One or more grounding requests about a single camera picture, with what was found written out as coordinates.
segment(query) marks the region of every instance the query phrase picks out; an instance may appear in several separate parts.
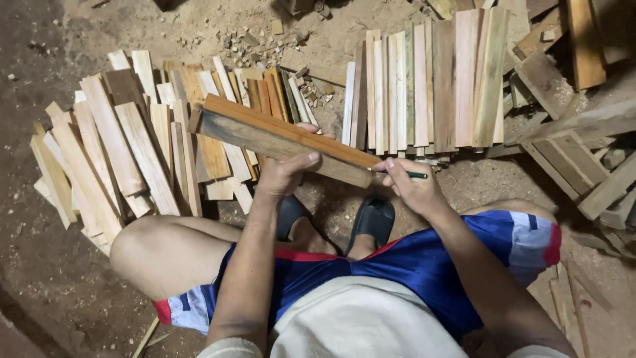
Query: left hand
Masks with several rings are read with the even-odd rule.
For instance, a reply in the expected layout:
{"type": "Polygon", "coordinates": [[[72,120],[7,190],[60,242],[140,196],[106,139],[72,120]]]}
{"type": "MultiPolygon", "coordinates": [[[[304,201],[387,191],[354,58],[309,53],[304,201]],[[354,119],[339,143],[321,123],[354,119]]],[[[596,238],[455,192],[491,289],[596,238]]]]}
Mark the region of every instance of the left hand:
{"type": "MultiPolygon", "coordinates": [[[[311,133],[318,131],[318,127],[313,124],[300,123],[298,126],[311,133]]],[[[335,138],[330,134],[325,137],[335,138]]],[[[315,169],[320,159],[321,155],[317,152],[299,154],[286,161],[267,158],[256,192],[262,192],[277,199],[293,194],[300,184],[303,173],[315,169]]]]}

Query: hand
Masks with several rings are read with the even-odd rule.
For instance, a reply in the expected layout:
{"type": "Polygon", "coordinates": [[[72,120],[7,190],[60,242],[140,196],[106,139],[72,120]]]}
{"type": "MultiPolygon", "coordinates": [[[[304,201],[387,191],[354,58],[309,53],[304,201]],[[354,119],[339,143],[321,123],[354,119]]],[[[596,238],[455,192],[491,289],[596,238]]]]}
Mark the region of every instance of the hand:
{"type": "Polygon", "coordinates": [[[431,166],[426,163],[389,157],[373,166],[373,170],[386,170],[389,175],[382,180],[382,185],[391,187],[409,208],[425,218],[434,214],[440,205],[448,205],[431,166]],[[407,170],[427,174],[429,177],[409,178],[407,170]]]}
{"type": "MultiPolygon", "coordinates": [[[[318,127],[313,124],[300,123],[298,126],[311,133],[318,131],[318,127]]],[[[335,139],[333,134],[326,134],[325,137],[335,139]]],[[[299,154],[286,161],[267,158],[256,192],[277,199],[293,194],[300,184],[303,173],[315,169],[320,159],[320,153],[299,154]]]]}

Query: stack of wooden slats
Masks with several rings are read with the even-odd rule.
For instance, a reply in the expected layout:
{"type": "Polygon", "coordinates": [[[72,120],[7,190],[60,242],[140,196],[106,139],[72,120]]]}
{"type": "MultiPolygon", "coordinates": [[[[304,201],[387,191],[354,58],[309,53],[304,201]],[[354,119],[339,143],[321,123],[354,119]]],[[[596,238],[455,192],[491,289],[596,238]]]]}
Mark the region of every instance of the stack of wooden slats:
{"type": "MultiPolygon", "coordinates": [[[[154,214],[200,217],[201,196],[236,197],[249,213],[246,184],[259,177],[259,157],[194,136],[188,124],[198,120],[208,94],[291,120],[288,106],[298,107],[286,100],[279,70],[227,72],[220,57],[214,71],[173,61],[156,70],[148,51],[133,51],[132,62],[122,50],[108,57],[113,70],[84,78],[69,111],[53,102],[46,109],[53,129],[36,123],[31,140],[43,175],[35,188],[64,226],[81,217],[82,232],[109,255],[126,223],[154,214]],[[159,77],[163,83],[155,83],[159,77]]],[[[302,108],[310,121],[306,102],[302,108]]]]}
{"type": "Polygon", "coordinates": [[[367,31],[347,67],[342,143],[399,157],[502,143],[508,17],[494,7],[367,31]]]}

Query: person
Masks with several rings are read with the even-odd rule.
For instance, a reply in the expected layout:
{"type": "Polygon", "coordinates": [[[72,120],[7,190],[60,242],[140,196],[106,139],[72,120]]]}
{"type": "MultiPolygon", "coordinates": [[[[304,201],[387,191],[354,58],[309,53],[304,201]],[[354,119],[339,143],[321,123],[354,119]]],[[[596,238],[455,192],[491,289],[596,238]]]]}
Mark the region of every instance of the person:
{"type": "Polygon", "coordinates": [[[382,184],[431,228],[388,243],[394,208],[375,194],[342,257],[293,196],[320,160],[268,159],[242,231],[195,217],[136,220],[115,239],[112,268],[164,324],[207,335],[201,358],[467,357],[458,342],[482,327],[501,357],[576,357],[526,290],[559,261],[548,211],[516,199],[460,216],[428,165],[388,158],[373,170],[386,170],[382,184]]]}

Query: blue shorts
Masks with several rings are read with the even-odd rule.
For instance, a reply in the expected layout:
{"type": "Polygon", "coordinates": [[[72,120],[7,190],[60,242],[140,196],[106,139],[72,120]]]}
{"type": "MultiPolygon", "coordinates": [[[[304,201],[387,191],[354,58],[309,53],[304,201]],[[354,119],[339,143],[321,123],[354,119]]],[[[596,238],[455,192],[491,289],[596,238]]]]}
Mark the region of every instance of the blue shorts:
{"type": "MultiPolygon", "coordinates": [[[[561,230],[546,219],[501,210],[462,218],[524,286],[559,262],[561,230]]],[[[234,248],[235,244],[225,255],[219,276],[212,284],[155,303],[162,323],[207,333],[234,248]]],[[[392,241],[360,261],[283,249],[276,250],[275,256],[270,328],[300,297],[333,278],[352,275],[383,278],[408,287],[456,340],[483,326],[433,229],[392,241]]]]}

